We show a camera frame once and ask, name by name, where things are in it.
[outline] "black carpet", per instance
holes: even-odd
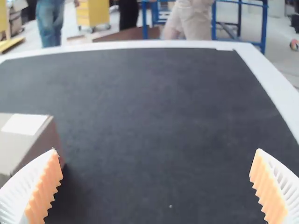
[[[68,167],[48,224],[263,224],[248,174],[299,147],[236,52],[123,49],[0,65],[0,111],[55,116]]]

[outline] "white foam gripper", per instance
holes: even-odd
[[[0,189],[1,224],[44,224],[63,178],[52,149],[24,166]]]
[[[249,180],[268,224],[299,224],[299,178],[291,170],[258,149]]]

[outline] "ball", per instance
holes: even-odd
[[[291,42],[290,42],[290,48],[292,50],[296,50],[298,51],[299,50],[299,41],[296,40],[296,39],[293,39]]]

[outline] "blue metal cart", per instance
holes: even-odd
[[[149,2],[148,0],[142,0],[142,22],[143,22],[143,38],[148,39],[148,30],[147,30],[147,3],[150,4],[151,14],[152,14],[152,26],[165,24],[167,18],[170,14],[168,7],[161,6],[161,2],[168,2],[175,0],[157,0],[156,2]],[[266,36],[267,36],[267,16],[268,16],[268,0],[261,0],[262,5],[242,2],[242,0],[232,1],[232,0],[216,0],[212,5],[212,40],[218,41],[236,41],[236,42],[249,42],[255,46],[260,47],[261,52],[265,54],[266,48]],[[237,23],[228,23],[228,22],[219,22],[216,21],[216,2],[228,2],[238,4],[238,22]],[[242,22],[242,5],[251,5],[256,7],[263,8],[263,18],[262,18],[262,32],[261,32],[261,41],[260,42],[250,42],[242,41],[241,36],[241,22]],[[220,39],[216,35],[216,27],[219,24],[230,36],[231,39]]]

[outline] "wheel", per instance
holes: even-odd
[[[106,24],[106,29],[111,29],[111,25],[110,24]]]
[[[291,48],[292,50],[298,51],[298,50],[299,50],[299,41],[297,41],[296,39],[293,39],[293,40],[290,42],[290,48]]]
[[[95,27],[90,27],[90,33],[93,34],[95,32]]]

